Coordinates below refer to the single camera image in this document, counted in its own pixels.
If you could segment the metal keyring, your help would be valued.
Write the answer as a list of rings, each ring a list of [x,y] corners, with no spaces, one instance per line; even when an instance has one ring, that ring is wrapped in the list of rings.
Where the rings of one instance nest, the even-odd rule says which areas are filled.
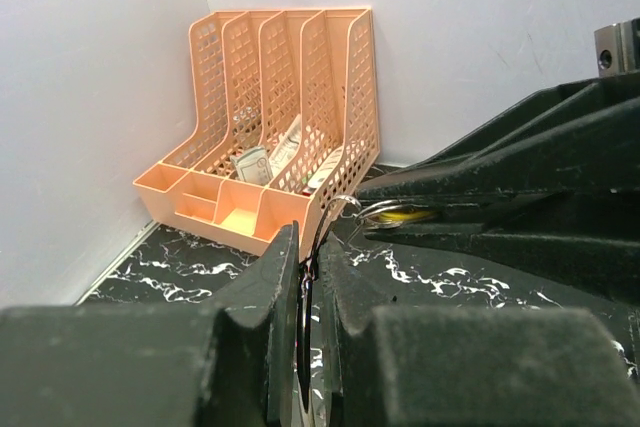
[[[320,248],[328,236],[325,228],[331,223],[329,214],[333,205],[338,202],[346,202],[358,210],[362,208],[361,203],[351,195],[340,194],[332,198],[320,218],[311,244],[310,253],[299,264],[295,361],[298,402],[303,426],[315,425],[311,389],[311,315],[313,285],[319,276]]]

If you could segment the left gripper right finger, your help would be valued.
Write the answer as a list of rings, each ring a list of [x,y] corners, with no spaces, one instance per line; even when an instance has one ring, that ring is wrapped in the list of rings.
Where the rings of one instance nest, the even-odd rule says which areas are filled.
[[[635,426],[639,391],[585,309],[395,301],[335,237],[319,254],[331,426]]]

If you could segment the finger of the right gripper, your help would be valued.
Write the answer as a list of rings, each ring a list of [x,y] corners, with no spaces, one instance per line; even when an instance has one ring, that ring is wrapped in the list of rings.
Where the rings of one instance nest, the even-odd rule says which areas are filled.
[[[480,208],[367,225],[378,240],[468,254],[616,302],[639,302],[636,193],[521,195]]]
[[[639,188],[639,77],[531,94],[431,158],[362,183],[365,206],[479,207],[519,195]]]

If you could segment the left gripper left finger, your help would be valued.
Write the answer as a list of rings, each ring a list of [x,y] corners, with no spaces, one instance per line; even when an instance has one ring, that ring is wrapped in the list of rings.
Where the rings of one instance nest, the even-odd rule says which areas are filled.
[[[5,426],[287,426],[299,229],[205,301],[5,309]]]

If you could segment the key with yellow tag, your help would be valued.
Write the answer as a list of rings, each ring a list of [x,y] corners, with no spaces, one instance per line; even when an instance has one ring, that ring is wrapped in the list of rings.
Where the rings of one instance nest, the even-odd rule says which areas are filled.
[[[438,216],[437,211],[425,207],[397,200],[384,200],[363,208],[356,215],[356,219],[367,228],[393,229],[404,224],[432,220]]]

